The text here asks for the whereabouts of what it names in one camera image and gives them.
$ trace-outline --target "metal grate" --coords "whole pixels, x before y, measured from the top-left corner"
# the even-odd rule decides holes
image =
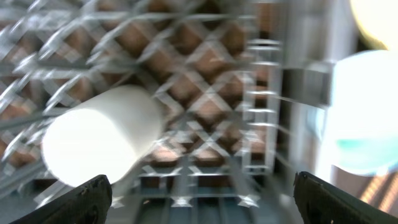
[[[197,207],[215,197],[258,207],[252,177],[274,168],[282,60],[280,42],[260,29],[280,25],[259,24],[256,6],[264,5],[276,18],[277,4],[239,0],[0,3],[0,197],[52,178],[40,140],[54,117],[132,83],[164,106],[168,123],[127,182],[140,203]],[[215,188],[202,184],[212,177]],[[56,182],[35,200],[67,190]]]

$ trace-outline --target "metal bar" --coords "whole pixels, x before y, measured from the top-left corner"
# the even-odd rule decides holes
[[[198,199],[192,199],[192,224],[198,224],[199,222],[199,211],[198,211]]]
[[[172,189],[172,199],[174,203],[172,207],[191,207],[190,199],[192,198],[192,193],[190,192],[190,177],[189,173],[189,158],[184,156],[181,158],[180,165],[180,175],[174,180],[174,186]]]
[[[167,177],[159,178],[159,189],[167,194]]]
[[[259,44],[272,44],[272,45],[279,45],[281,44],[280,41],[278,40],[267,40],[267,39],[253,39],[253,40],[249,40],[248,44],[252,44],[252,45],[259,45]]]
[[[225,202],[224,199],[221,197],[218,198],[218,207],[220,211],[221,224],[229,224],[228,215],[225,208]]]
[[[246,168],[266,168],[266,165],[248,165]],[[211,176],[220,176],[220,175],[229,175],[227,172],[212,172],[212,173],[193,173],[193,174],[188,174],[189,177],[211,177]],[[170,173],[170,174],[161,174],[161,173],[155,173],[155,174],[140,174],[139,177],[176,177],[179,176],[178,173]]]
[[[39,204],[36,209],[61,197],[71,190],[73,190],[73,187],[67,186],[64,183],[57,181],[34,199],[34,201]]]
[[[86,21],[116,21],[123,19],[148,19],[148,20],[162,20],[162,19],[173,19],[177,17],[178,14],[172,13],[145,13],[142,15],[137,15],[130,12],[92,12],[88,15],[82,17]]]
[[[282,72],[280,68],[275,68],[270,70],[271,80],[270,80],[270,90],[280,94],[280,89],[282,88]],[[270,97],[268,99],[268,108],[275,111],[275,113],[270,113],[267,122],[277,125],[279,123],[279,105],[280,101],[277,98]],[[266,153],[265,162],[268,170],[273,172],[274,162],[275,162],[275,151],[276,151],[276,140],[277,140],[277,130],[272,126],[267,128],[266,136]]]
[[[248,125],[253,125],[253,126],[263,126],[263,127],[276,127],[275,124],[270,124],[270,123],[255,123],[255,122],[250,122]]]
[[[358,29],[351,5],[345,0],[327,1],[327,43],[323,61],[337,62],[355,53]]]
[[[264,50],[264,51],[270,51],[270,50],[280,50],[280,47],[273,47],[273,46],[249,46],[248,50]]]
[[[247,91],[246,93],[254,95],[276,95],[274,91]]]
[[[145,193],[141,193],[140,196],[145,197],[146,199],[166,199],[166,198],[170,198],[172,197],[171,194],[153,194],[153,193],[149,193],[149,194],[145,194]],[[199,193],[199,194],[192,194],[192,199],[191,199],[191,205],[190,207],[193,207],[194,203],[194,199],[195,198],[236,198],[238,197],[237,194],[232,194],[232,193]]]
[[[244,177],[244,174],[239,168],[236,160],[232,157],[229,157],[228,165],[230,168],[230,179],[232,185],[234,186],[236,193],[240,198],[238,205],[244,207],[258,207],[257,200],[259,200],[259,197],[257,194],[254,193],[254,190],[246,181],[246,178]]]
[[[228,152],[225,151],[222,147],[217,144],[217,140],[221,137],[221,135],[225,132],[226,128],[230,126],[231,122],[223,121],[219,125],[217,125],[216,130],[209,136],[209,134],[203,130],[203,127],[197,121],[188,122],[188,125],[195,130],[196,134],[203,140],[203,144],[196,148],[192,153],[191,156],[194,156],[200,151],[210,147],[220,155],[226,157],[229,156]]]
[[[256,8],[252,4],[245,4],[244,5],[244,14],[256,14]],[[258,27],[252,25],[252,21],[246,20],[244,21],[244,25],[246,27],[252,27],[252,29],[246,33],[247,39],[258,39],[259,38],[259,31]],[[245,44],[245,51],[249,50],[250,48],[253,49],[253,47],[256,46],[251,46],[248,41],[246,41]],[[244,131],[245,134],[243,134],[242,138],[242,147],[239,150],[241,152],[242,156],[242,166],[240,169],[236,170],[236,172],[246,172],[246,167],[251,164],[251,142],[250,139],[247,136],[247,132],[251,130],[251,127],[246,124],[247,121],[252,120],[253,114],[250,113],[250,110],[254,108],[255,105],[255,95],[250,95],[247,94],[249,91],[255,91],[256,90],[256,80],[257,80],[257,74],[256,70],[251,67],[249,71],[243,72],[242,73],[242,82],[243,82],[243,110],[242,110],[242,118],[240,122],[240,129]]]
[[[276,152],[275,153],[275,158],[279,160],[283,165],[285,165],[289,169],[293,169],[293,166],[291,163],[285,158],[281,153]]]
[[[36,175],[45,171],[46,167],[42,160],[28,164],[15,171],[10,177],[3,176],[0,179],[0,199],[36,178]]]
[[[248,213],[251,219],[251,223],[253,224],[261,224],[259,223],[259,217],[261,214],[261,211],[257,207],[249,207],[248,208]]]
[[[51,118],[51,116],[43,115],[42,112],[34,113],[29,116],[14,118],[7,121],[0,121],[0,131],[12,131],[13,129],[21,128],[30,125],[37,121],[42,121]]]
[[[167,198],[165,200],[165,204],[164,204],[164,208],[163,208],[163,212],[162,212],[162,219],[160,221],[160,224],[168,224],[169,223],[170,206],[171,206],[170,198]]]
[[[281,131],[284,134],[288,134],[290,136],[293,135],[293,133],[289,129],[285,128],[285,127],[278,126],[278,130]]]
[[[49,179],[57,179],[56,177],[54,177],[50,171],[45,171],[45,172],[41,172],[39,175],[37,175],[37,177],[35,178],[37,180],[49,180]]]
[[[122,197],[126,195],[131,188],[133,188],[134,180],[136,180],[142,172],[142,166],[143,163],[139,163],[137,166],[133,167],[127,175],[112,186],[112,197]]]
[[[267,65],[267,66],[279,66],[278,62],[253,62],[253,65]]]
[[[274,110],[267,109],[267,108],[251,108],[249,109],[250,112],[255,112],[255,113],[275,113]]]
[[[120,203],[121,207],[108,210],[106,224],[137,223],[139,211],[142,206],[143,198],[137,195],[124,197]]]

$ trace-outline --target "metal wire grid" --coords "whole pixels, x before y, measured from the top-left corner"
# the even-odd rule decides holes
[[[171,193],[164,194],[164,197],[172,199],[172,204],[176,207],[191,207],[192,198],[194,198],[193,203],[196,203],[195,198],[200,195],[192,192],[191,186],[197,185],[195,178],[198,176],[227,175],[234,190],[226,195],[237,196],[240,205],[257,206],[258,193],[253,189],[245,174],[264,175],[273,169],[279,100],[268,97],[267,108],[256,108],[254,99],[257,95],[274,96],[280,92],[280,73],[277,63],[279,58],[274,59],[275,57],[270,56],[270,51],[280,51],[279,43],[274,40],[260,39],[257,36],[258,29],[252,4],[243,4],[242,11],[240,8],[242,5],[234,5],[231,2],[227,4],[227,2],[218,1],[184,1],[181,4],[181,1],[175,1],[171,4],[162,1],[165,7],[171,10],[151,12],[148,9],[152,2],[145,0],[136,1],[133,4],[126,1],[127,6],[132,6],[128,8],[131,9],[128,11],[99,11],[100,2],[94,0],[78,3],[9,1],[2,4],[3,12],[17,12],[12,15],[16,22],[8,24],[1,31],[0,39],[4,45],[1,52],[3,58],[9,56],[11,50],[15,48],[18,48],[19,52],[25,51],[17,45],[22,38],[38,37],[43,44],[36,51],[18,53],[16,54],[18,57],[14,56],[7,62],[3,60],[0,64],[2,75],[14,78],[11,84],[4,85],[5,89],[0,95],[1,111],[19,100],[23,89],[27,86],[35,88],[34,90],[40,95],[36,98],[25,99],[34,102],[31,104],[36,109],[31,110],[37,113],[5,123],[7,127],[12,126],[12,128],[2,132],[2,140],[8,139],[6,141],[8,146],[1,161],[3,174],[0,189],[4,192],[1,196],[18,189],[32,179],[48,176],[48,171],[40,159],[20,169],[11,166],[7,160],[13,153],[20,152],[22,149],[24,153],[38,155],[40,138],[52,117],[80,103],[81,99],[77,99],[76,95],[70,92],[77,83],[81,80],[89,80],[92,85],[87,89],[93,88],[93,92],[101,93],[128,78],[136,77],[154,98],[167,105],[169,111],[167,119],[170,127],[155,144],[155,148],[165,147],[181,156],[178,165],[172,169],[145,165],[138,169],[137,175],[141,178],[159,177],[160,189],[166,186],[167,178],[165,177],[176,176]],[[218,4],[218,9],[222,9],[222,13],[192,14],[208,2]],[[115,28],[106,30],[101,23],[109,20],[119,22]],[[154,23],[165,20],[172,20],[172,22],[167,28],[158,30]],[[224,20],[226,22],[222,22],[214,30],[209,30],[202,24],[203,21]],[[115,41],[115,38],[132,23],[149,41],[141,55],[136,58],[132,57],[118,41]],[[202,40],[195,50],[187,55],[179,52],[176,46],[168,41],[181,25],[188,25],[188,28]],[[220,41],[233,26],[238,26],[240,29],[243,27],[246,33],[247,44],[242,57],[231,55]],[[71,42],[66,41],[77,29],[83,30],[83,35],[96,43],[91,51],[85,50],[87,46],[79,48],[71,46]],[[195,63],[201,60],[209,50],[214,53],[217,60],[233,65],[235,68],[223,72],[213,83],[207,82],[195,66]],[[172,58],[174,62],[170,66],[171,74],[168,74],[164,83],[159,82],[159,77],[149,75],[150,72],[142,68],[142,65],[159,52],[166,55],[165,58]],[[272,85],[268,90],[254,88],[256,71],[252,69],[253,65],[272,67],[269,75]],[[121,75],[122,78],[109,84],[101,75],[104,73]],[[201,91],[201,95],[188,108],[175,100],[168,91],[182,77],[189,79]],[[218,94],[232,78],[237,78],[244,86],[243,101],[234,107],[231,107]],[[212,101],[227,114],[226,118],[210,132],[195,120],[195,113],[208,101]],[[218,139],[232,126],[237,126],[242,135],[242,147],[235,155],[231,155],[218,144]],[[267,127],[266,139],[259,139],[257,131],[253,128],[255,126]],[[195,150],[187,154],[182,144],[192,142],[193,134],[198,136],[200,141],[196,142]],[[256,141],[264,142],[264,140],[266,142],[265,161],[259,165],[252,164],[251,144]],[[195,155],[209,148],[224,157],[223,166],[209,170],[198,167],[192,162]],[[136,179],[136,181],[139,185],[141,179]],[[64,185],[56,182],[54,186],[37,197],[37,202],[43,205],[66,191]],[[206,195],[223,196],[219,193]]]

